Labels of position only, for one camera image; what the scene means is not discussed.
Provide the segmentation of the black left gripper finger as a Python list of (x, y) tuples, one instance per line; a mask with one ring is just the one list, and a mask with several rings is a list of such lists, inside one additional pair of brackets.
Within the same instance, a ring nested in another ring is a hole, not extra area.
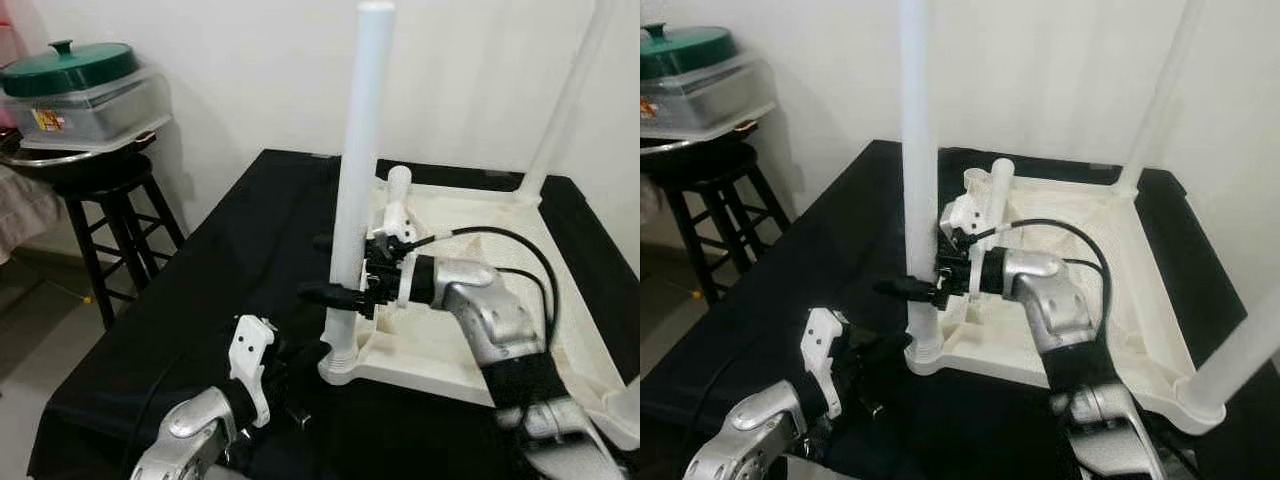
[(904, 351), (911, 344), (913, 337), (906, 332), (858, 330), (852, 333), (850, 352), (859, 366), (902, 362)]
[(911, 337), (877, 337), (856, 348), (856, 378), (869, 379), (904, 364)]
[(319, 364), (332, 352), (330, 347), (301, 347), (280, 361), (280, 388), (298, 385), (317, 376)]
[(275, 352), (275, 375), (289, 376), (315, 370), (326, 355), (329, 344), (324, 340), (288, 343)]

